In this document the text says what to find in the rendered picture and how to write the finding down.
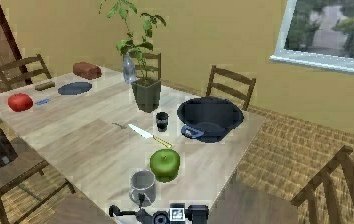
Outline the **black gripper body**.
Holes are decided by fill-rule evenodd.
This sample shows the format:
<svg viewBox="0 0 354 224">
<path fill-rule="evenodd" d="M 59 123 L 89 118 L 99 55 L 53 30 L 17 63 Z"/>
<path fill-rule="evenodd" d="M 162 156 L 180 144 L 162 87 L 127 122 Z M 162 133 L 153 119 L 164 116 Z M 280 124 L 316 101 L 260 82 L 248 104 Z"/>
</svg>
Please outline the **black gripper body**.
<svg viewBox="0 0 354 224">
<path fill-rule="evenodd" d="M 141 224 L 170 224 L 169 214 L 166 211 L 157 211 L 150 215 L 145 209 L 140 209 L 136 219 Z"/>
</svg>

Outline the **grey mug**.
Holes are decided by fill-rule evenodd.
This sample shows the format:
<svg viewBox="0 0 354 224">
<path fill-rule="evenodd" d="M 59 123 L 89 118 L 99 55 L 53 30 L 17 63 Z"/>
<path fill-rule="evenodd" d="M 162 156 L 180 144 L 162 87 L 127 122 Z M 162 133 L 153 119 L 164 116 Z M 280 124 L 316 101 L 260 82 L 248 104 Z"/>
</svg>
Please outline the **grey mug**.
<svg viewBox="0 0 354 224">
<path fill-rule="evenodd" d="M 145 194 L 144 207 L 150 206 L 156 199 L 156 179 L 150 170 L 139 170 L 130 178 L 129 198 L 139 206 L 138 193 Z"/>
</svg>

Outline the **green apple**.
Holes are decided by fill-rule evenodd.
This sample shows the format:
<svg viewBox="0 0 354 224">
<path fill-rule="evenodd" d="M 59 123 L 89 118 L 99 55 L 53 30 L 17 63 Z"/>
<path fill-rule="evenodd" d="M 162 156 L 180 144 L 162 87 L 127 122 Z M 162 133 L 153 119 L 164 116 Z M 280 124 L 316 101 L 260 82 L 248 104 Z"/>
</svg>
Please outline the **green apple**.
<svg viewBox="0 0 354 224">
<path fill-rule="evenodd" d="M 150 157 L 150 168 L 159 182 L 171 182 L 178 176 L 180 155 L 173 149 L 160 149 Z"/>
</svg>

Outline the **pale wooden dining table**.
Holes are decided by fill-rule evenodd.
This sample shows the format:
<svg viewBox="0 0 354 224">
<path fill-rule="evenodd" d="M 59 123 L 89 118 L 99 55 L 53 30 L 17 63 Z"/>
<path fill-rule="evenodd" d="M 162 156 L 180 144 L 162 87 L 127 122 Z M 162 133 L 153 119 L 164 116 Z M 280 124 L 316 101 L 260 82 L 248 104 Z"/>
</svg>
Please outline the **pale wooden dining table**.
<svg viewBox="0 0 354 224">
<path fill-rule="evenodd" d="M 212 206 L 264 122 L 247 113 L 222 141 L 203 143 L 181 134 L 177 109 L 191 94 L 162 87 L 159 108 L 169 115 L 169 124 L 161 133 L 154 114 L 138 109 L 121 73 L 106 69 L 91 84 L 90 91 L 74 96 L 60 95 L 57 88 L 36 91 L 25 86 L 23 93 L 34 103 L 51 101 L 24 112 L 12 111 L 9 95 L 1 93 L 0 119 L 102 210 L 112 204 L 123 210 L 137 207 L 129 198 L 130 178 L 148 168 L 150 156 L 163 148 L 128 124 L 167 141 L 180 154 L 178 177 L 156 186 L 156 200 L 149 209 L 157 211 L 174 202 Z"/>
</svg>

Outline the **small black cup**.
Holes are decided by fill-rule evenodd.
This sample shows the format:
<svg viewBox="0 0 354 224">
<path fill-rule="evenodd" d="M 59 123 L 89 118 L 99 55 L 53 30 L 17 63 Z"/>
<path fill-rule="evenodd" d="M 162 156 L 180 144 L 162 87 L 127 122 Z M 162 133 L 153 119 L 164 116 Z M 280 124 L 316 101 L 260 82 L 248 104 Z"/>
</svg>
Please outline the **small black cup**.
<svg viewBox="0 0 354 224">
<path fill-rule="evenodd" d="M 156 125 L 159 132 L 165 132 L 168 126 L 169 115 L 166 112 L 156 114 Z"/>
</svg>

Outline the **house plant in dark pot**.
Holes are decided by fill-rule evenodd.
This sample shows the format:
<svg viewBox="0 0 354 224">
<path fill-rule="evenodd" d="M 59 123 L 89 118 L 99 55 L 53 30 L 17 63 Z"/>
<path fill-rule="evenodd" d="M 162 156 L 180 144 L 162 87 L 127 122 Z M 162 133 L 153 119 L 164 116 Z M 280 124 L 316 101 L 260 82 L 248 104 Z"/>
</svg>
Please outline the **house plant in dark pot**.
<svg viewBox="0 0 354 224">
<path fill-rule="evenodd" d="M 107 12 L 108 18 L 118 15 L 125 24 L 126 38 L 118 41 L 115 45 L 116 50 L 122 56 L 122 64 L 123 56 L 125 54 L 130 55 L 134 64 L 135 59 L 144 62 L 144 53 L 154 53 L 154 45 L 151 42 L 153 38 L 153 28 L 157 28 L 159 25 L 167 25 L 166 20 L 161 15 L 142 12 L 140 17 L 143 17 L 143 34 L 141 35 L 141 40 L 136 42 L 134 40 L 134 32 L 130 29 L 128 23 L 130 10 L 132 10 L 134 14 L 138 14 L 138 9 L 134 3 L 129 0 L 115 0 L 112 8 Z M 138 109 L 146 113 L 153 112 L 159 107 L 161 79 L 156 80 L 155 78 L 138 77 L 137 71 L 136 76 L 137 79 L 130 83 L 130 85 L 132 87 Z"/>
</svg>

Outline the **dark blue pan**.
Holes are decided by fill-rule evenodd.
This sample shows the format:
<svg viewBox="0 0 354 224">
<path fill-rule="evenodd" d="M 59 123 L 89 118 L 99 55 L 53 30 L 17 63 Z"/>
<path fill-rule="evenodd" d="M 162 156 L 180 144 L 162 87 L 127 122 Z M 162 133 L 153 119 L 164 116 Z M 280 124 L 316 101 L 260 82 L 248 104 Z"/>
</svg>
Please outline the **dark blue pan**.
<svg viewBox="0 0 354 224">
<path fill-rule="evenodd" d="M 244 120 L 235 104 L 217 97 L 187 100 L 179 106 L 177 116 L 183 123 L 181 134 L 204 143 L 220 142 Z"/>
</svg>

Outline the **brown wooden chair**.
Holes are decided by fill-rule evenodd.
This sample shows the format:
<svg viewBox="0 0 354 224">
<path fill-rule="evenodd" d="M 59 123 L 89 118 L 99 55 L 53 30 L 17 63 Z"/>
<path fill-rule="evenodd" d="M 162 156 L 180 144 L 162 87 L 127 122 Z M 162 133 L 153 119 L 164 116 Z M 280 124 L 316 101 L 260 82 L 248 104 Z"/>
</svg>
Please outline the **brown wooden chair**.
<svg viewBox="0 0 354 224">
<path fill-rule="evenodd" d="M 290 203 L 300 207 L 307 203 L 310 224 L 319 224 L 316 191 L 323 186 L 329 224 L 343 224 L 341 202 L 350 198 L 354 210 L 354 161 L 353 148 L 342 146 L 335 155 L 308 181 L 291 199 Z"/>
<path fill-rule="evenodd" d="M 138 72 L 138 77 L 161 79 L 162 74 L 162 57 L 161 54 L 144 53 L 143 60 L 135 59 L 135 69 Z"/>
<path fill-rule="evenodd" d="M 233 84 L 229 85 L 228 83 L 218 82 L 216 81 L 216 76 L 221 76 L 232 80 Z M 242 109 L 247 111 L 251 102 L 255 85 L 255 78 L 249 78 L 240 73 L 212 65 L 206 88 L 206 96 L 211 96 L 212 90 L 216 89 L 241 100 L 243 102 Z"/>
<path fill-rule="evenodd" d="M 11 145 L 17 152 L 18 157 L 6 166 L 0 168 L 0 224 L 20 224 L 24 219 L 35 212 L 65 187 L 68 187 L 71 193 L 76 192 L 75 187 L 67 179 L 64 179 L 64 182 L 47 197 L 40 200 L 35 206 L 20 216 L 14 223 L 10 223 L 2 196 L 13 188 L 21 185 L 34 174 L 39 173 L 40 175 L 43 175 L 43 169 L 49 165 L 49 163 L 23 139 L 16 137 L 11 141 Z"/>
<path fill-rule="evenodd" d="M 18 75 L 8 78 L 6 76 L 6 72 L 12 69 L 21 69 L 27 64 L 39 62 L 41 67 L 39 69 L 35 69 L 33 71 L 21 71 Z M 35 56 L 26 57 L 23 59 L 19 59 L 7 64 L 0 65 L 0 78 L 3 84 L 6 86 L 8 90 L 12 90 L 12 85 L 30 79 L 32 77 L 45 74 L 48 79 L 52 78 L 48 67 L 46 66 L 42 56 L 40 54 L 36 54 Z"/>
</svg>

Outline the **dark blue plate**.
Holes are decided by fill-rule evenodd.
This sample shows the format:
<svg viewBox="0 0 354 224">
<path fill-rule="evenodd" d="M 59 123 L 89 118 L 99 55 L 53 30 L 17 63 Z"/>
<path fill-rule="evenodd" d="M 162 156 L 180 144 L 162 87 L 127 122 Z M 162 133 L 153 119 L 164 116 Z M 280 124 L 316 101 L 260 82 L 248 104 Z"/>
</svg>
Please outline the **dark blue plate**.
<svg viewBox="0 0 354 224">
<path fill-rule="evenodd" d="M 89 82 L 73 82 L 66 84 L 58 89 L 60 95 L 78 95 L 88 92 L 92 88 Z"/>
</svg>

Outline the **clear glass bottle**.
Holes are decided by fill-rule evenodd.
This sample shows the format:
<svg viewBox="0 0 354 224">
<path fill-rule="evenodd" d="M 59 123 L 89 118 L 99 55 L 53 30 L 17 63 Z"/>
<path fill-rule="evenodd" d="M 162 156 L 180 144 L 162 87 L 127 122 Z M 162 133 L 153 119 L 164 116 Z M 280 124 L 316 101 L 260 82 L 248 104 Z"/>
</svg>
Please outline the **clear glass bottle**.
<svg viewBox="0 0 354 224">
<path fill-rule="evenodd" d="M 135 64 L 133 63 L 129 54 L 123 56 L 122 72 L 124 81 L 128 84 L 134 82 L 137 79 Z"/>
</svg>

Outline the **brown bread loaf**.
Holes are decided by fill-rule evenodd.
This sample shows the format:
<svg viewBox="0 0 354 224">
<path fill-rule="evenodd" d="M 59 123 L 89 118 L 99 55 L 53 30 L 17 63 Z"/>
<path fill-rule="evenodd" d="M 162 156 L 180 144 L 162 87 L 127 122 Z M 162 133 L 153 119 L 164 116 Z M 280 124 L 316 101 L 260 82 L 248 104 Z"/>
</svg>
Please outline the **brown bread loaf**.
<svg viewBox="0 0 354 224">
<path fill-rule="evenodd" d="M 94 64 L 78 62 L 73 65 L 73 73 L 84 79 L 93 80 L 102 75 L 101 69 Z"/>
</svg>

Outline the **olive green stick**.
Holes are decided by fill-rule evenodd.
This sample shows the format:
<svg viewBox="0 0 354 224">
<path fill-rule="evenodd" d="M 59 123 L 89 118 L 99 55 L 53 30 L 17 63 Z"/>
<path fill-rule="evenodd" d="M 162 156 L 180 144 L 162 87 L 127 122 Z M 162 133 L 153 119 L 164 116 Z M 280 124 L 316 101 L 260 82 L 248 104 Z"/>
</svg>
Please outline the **olive green stick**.
<svg viewBox="0 0 354 224">
<path fill-rule="evenodd" d="M 42 83 L 42 84 L 36 85 L 35 86 L 35 90 L 36 91 L 43 91 L 43 90 L 46 90 L 46 89 L 49 89 L 49 88 L 53 88 L 53 87 L 55 87 L 55 83 L 54 82 L 46 82 L 46 83 Z"/>
</svg>

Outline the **red tomato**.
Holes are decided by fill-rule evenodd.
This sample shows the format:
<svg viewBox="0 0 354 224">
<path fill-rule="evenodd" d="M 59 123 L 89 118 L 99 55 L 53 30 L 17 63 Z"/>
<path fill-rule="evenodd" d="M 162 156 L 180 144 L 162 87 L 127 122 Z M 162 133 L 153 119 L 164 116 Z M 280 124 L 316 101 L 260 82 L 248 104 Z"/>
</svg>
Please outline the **red tomato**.
<svg viewBox="0 0 354 224">
<path fill-rule="evenodd" d="M 8 106 L 15 112 L 22 112 L 33 106 L 33 100 L 27 94 L 17 93 L 8 98 Z"/>
</svg>

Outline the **white framed window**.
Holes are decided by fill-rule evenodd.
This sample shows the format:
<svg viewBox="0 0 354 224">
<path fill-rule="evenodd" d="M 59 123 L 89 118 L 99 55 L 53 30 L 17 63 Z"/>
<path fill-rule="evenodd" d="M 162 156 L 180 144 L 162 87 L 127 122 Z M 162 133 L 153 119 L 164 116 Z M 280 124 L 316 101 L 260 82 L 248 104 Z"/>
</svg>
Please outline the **white framed window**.
<svg viewBox="0 0 354 224">
<path fill-rule="evenodd" d="M 270 59 L 354 74 L 354 0 L 287 0 Z"/>
</svg>

